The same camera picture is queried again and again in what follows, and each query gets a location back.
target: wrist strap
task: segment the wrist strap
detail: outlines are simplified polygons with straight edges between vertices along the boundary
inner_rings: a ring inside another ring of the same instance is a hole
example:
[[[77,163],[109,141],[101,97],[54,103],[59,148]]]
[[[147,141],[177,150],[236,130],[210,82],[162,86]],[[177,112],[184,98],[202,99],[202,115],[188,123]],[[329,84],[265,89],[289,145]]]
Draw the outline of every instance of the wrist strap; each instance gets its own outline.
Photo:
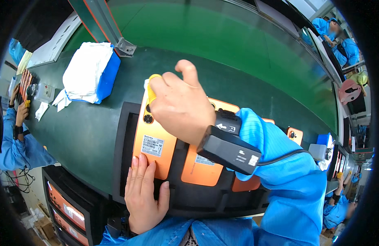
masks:
[[[332,198],[333,198],[333,200],[334,200],[334,205],[336,205],[336,204],[338,203],[338,201],[340,200],[340,197],[341,197],[341,196],[338,196],[338,195],[336,195],[335,193],[333,193]]]
[[[137,236],[137,234],[136,233],[134,233],[134,232],[132,232],[131,231],[131,228],[129,228],[129,211],[126,209],[125,211],[124,211],[124,217],[125,217],[125,221],[123,222],[123,229],[121,230],[121,232],[122,232],[122,235],[124,236],[124,237],[128,237],[128,238],[133,238],[133,237],[136,237]]]
[[[18,140],[19,134],[22,134],[22,133],[23,133],[23,126],[17,126],[17,125],[13,126],[13,139],[14,140]]]

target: regulatory label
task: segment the regulatory label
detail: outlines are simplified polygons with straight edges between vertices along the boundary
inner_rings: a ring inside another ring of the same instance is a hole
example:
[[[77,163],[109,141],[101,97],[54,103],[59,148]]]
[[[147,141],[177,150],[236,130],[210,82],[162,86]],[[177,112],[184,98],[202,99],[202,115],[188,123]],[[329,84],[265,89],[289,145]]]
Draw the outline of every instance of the regulatory label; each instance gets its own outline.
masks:
[[[48,86],[48,85],[45,85],[44,86],[44,94],[48,97],[51,96],[51,90],[52,90],[52,87],[51,86]]]
[[[200,155],[196,155],[195,162],[200,163],[200,164],[214,166],[214,163],[211,160],[204,158],[203,156],[200,156]]]
[[[69,215],[69,217],[71,217],[73,219],[72,211],[69,211],[68,206],[66,204],[64,204],[64,211],[66,214]]]
[[[72,229],[70,226],[69,226],[69,232],[70,232],[72,235],[74,235],[76,238],[78,238],[78,236],[77,236],[77,232],[76,232],[74,229]]]
[[[156,137],[144,135],[141,151],[150,155],[161,157],[165,141]]]

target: black wrist device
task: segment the black wrist device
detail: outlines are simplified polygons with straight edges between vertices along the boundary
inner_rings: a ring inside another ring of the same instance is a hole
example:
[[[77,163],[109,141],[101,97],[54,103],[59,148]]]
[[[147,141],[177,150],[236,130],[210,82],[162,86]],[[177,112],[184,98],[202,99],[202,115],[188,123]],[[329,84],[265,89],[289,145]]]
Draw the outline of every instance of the black wrist device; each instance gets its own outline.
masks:
[[[19,134],[22,134],[22,133],[23,133],[23,126],[17,126],[17,125],[13,126],[13,139],[14,140],[17,140]]]
[[[136,237],[137,234],[132,232],[129,228],[129,211],[125,210],[123,214],[123,218],[114,217],[108,219],[108,230],[113,238],[119,237],[127,237],[133,238]]]
[[[241,119],[233,112],[216,111],[215,126],[207,128],[197,153],[242,174],[252,175],[262,154],[238,137],[240,128]]]

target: worker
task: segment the worker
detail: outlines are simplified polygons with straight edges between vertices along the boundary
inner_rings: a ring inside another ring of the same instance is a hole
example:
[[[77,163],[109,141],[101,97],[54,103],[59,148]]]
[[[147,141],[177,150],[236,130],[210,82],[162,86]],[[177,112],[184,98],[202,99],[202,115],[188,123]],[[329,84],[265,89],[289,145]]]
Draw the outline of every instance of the worker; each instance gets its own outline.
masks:
[[[359,48],[352,39],[344,39],[331,50],[341,66],[352,66],[359,62]]]
[[[337,20],[335,18],[331,18],[330,20],[325,21],[322,18],[315,18],[312,21],[312,24],[318,31],[320,37],[328,42],[331,47],[334,47],[334,38],[341,32],[341,27]]]
[[[162,127],[178,139],[199,145],[206,128],[214,125],[216,114],[198,81],[195,66],[180,60],[172,72],[150,80],[156,99],[150,110]],[[237,116],[242,120],[240,138],[258,148],[260,161],[273,160],[301,149],[280,128],[265,123],[249,108]],[[162,183],[154,200],[155,162],[140,154],[132,159],[125,186],[129,218],[128,237],[112,238],[105,231],[101,245],[319,245],[326,174],[309,153],[299,153],[266,166],[253,175],[271,190],[269,206],[258,227],[251,218],[188,219],[166,216],[169,208],[169,181]],[[252,175],[236,172],[241,180]]]
[[[358,84],[362,88],[363,96],[367,96],[366,91],[364,90],[364,87],[370,86],[369,77],[367,74],[364,73],[364,71],[355,73],[351,76],[347,76],[347,79],[352,79],[356,84]]]
[[[9,108],[4,116],[4,132],[0,153],[0,169],[16,170],[38,166],[52,165],[57,161],[51,156],[38,141],[29,134],[29,130],[24,124],[24,119],[28,116],[29,100],[23,102],[17,109],[14,109],[15,98],[19,92],[19,84],[13,89],[10,97]]]
[[[355,212],[357,203],[349,202],[343,194],[344,188],[351,178],[352,172],[343,181],[343,175],[338,179],[338,188],[327,195],[325,198],[325,205],[323,208],[323,229],[332,229],[338,224],[342,223],[345,219],[349,219]]]

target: blue box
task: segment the blue box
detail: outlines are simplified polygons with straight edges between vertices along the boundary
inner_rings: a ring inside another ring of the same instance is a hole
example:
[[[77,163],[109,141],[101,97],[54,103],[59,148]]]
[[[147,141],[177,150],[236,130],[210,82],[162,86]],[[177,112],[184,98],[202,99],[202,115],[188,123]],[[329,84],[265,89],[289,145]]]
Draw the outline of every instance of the blue box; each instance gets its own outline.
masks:
[[[112,93],[113,84],[115,77],[118,72],[118,68],[121,64],[120,58],[117,56],[117,54],[113,51],[112,56],[110,57],[110,60],[108,64],[105,67],[105,70],[103,70],[103,73],[101,74],[99,78],[99,83],[97,87],[97,98],[98,101],[94,102],[95,104],[100,104],[103,99],[108,97]],[[84,101],[80,99],[69,99],[70,101]]]

